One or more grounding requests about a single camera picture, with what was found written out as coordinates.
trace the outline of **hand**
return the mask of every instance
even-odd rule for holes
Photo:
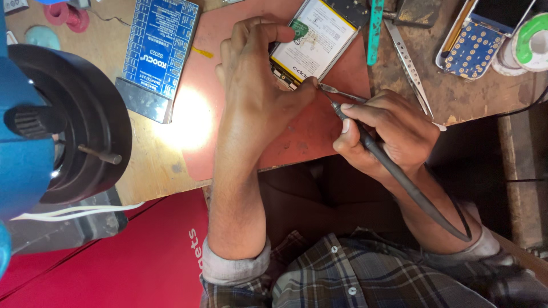
[[[385,142],[380,146],[412,180],[439,137],[439,128],[424,113],[390,90],[381,91],[364,105],[343,104],[341,110],[374,127]],[[341,136],[333,143],[335,151],[361,172],[385,186],[392,185],[392,175],[359,142],[356,122],[346,119],[342,126]]]
[[[269,42],[291,42],[290,27],[262,17],[234,25],[232,38],[221,42],[222,64],[215,73],[226,92],[217,151],[248,161],[280,135],[316,95],[318,79],[309,77],[295,91],[283,91],[270,70]]]

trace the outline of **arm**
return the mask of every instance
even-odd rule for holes
[[[317,79],[296,91],[282,91],[270,71],[269,42],[290,42],[293,29],[256,17],[234,25],[221,43],[215,68],[226,92],[215,152],[209,212],[209,248],[227,260],[258,256],[266,242],[266,219],[256,163],[265,147],[283,132],[316,95]]]
[[[444,189],[424,167],[439,136],[439,129],[420,110],[400,95],[383,90],[365,105],[343,104],[344,114],[374,127],[384,140],[383,149],[432,201],[446,219],[466,233],[453,203]],[[481,225],[463,210],[472,231],[472,241],[452,236],[424,213],[380,162],[359,143],[355,121],[343,123],[334,148],[358,170],[381,182],[398,200],[403,218],[422,247],[438,254],[451,254],[473,245],[481,235]]]

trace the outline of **koocu battery activation board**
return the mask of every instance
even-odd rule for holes
[[[137,0],[122,77],[173,100],[198,14],[185,0]]]

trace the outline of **solder wire spool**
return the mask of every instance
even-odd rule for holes
[[[526,21],[512,39],[504,42],[493,69],[506,76],[548,70],[548,13]]]

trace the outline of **soldering iron handle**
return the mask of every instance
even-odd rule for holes
[[[432,217],[432,219],[437,222],[440,226],[442,226],[445,230],[447,230],[449,233],[451,233],[456,238],[464,241],[469,242],[472,240],[472,233],[470,232],[470,228],[468,226],[468,223],[466,220],[464,220],[464,217],[461,217],[461,220],[463,221],[463,225],[466,230],[466,234],[460,232],[455,226],[453,226],[443,215],[439,212],[439,210],[432,204],[432,202],[420,191],[420,189],[410,180],[410,178],[407,177],[407,175],[403,172],[402,168],[400,168],[393,160],[388,157],[386,152],[379,147],[373,140],[373,137],[367,133],[365,129],[363,129],[365,132],[362,132],[360,130],[361,136],[360,141],[362,144],[379,160],[379,162],[392,174],[392,176],[398,181],[400,185],[406,190],[407,194],[415,201],[415,203],[426,213],[428,216]]]

